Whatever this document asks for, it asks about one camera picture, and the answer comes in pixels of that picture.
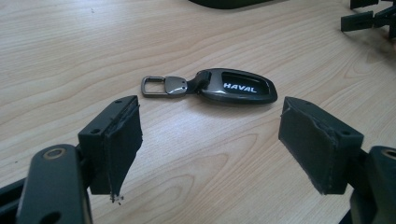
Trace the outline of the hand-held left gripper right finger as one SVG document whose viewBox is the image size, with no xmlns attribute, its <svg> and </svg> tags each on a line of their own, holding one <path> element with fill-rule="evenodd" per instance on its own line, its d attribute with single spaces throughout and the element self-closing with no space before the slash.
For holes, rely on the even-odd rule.
<svg viewBox="0 0 396 224">
<path fill-rule="evenodd" d="M 321 194 L 346 191 L 345 172 L 359 155 L 363 134 L 306 100 L 284 99 L 278 139 Z"/>
</svg>

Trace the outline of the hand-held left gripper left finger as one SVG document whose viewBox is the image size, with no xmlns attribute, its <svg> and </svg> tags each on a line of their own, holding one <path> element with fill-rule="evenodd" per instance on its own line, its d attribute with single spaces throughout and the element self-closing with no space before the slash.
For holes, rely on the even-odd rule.
<svg viewBox="0 0 396 224">
<path fill-rule="evenodd" d="M 78 133 L 78 141 L 92 165 L 91 193 L 118 197 L 143 142 L 138 97 L 112 102 Z"/>
</svg>

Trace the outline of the dark grey car key fob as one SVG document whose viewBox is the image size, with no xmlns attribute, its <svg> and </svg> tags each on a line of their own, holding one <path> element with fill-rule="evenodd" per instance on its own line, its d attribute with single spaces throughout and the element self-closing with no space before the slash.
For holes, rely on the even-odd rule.
<svg viewBox="0 0 396 224">
<path fill-rule="evenodd" d="M 144 77 L 145 97 L 178 98 L 187 94 L 224 104 L 267 105 L 277 100 L 274 83 L 268 78 L 229 68 L 199 71 L 192 80 L 183 77 Z"/>
</svg>

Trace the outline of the dark rounded object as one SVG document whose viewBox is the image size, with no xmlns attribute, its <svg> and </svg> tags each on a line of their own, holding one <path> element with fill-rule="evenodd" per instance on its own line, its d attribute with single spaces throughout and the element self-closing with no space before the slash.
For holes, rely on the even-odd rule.
<svg viewBox="0 0 396 224">
<path fill-rule="evenodd" d="M 235 9 L 240 7 L 249 7 L 273 0 L 190 0 L 191 2 L 203 7 L 215 9 Z"/>
</svg>

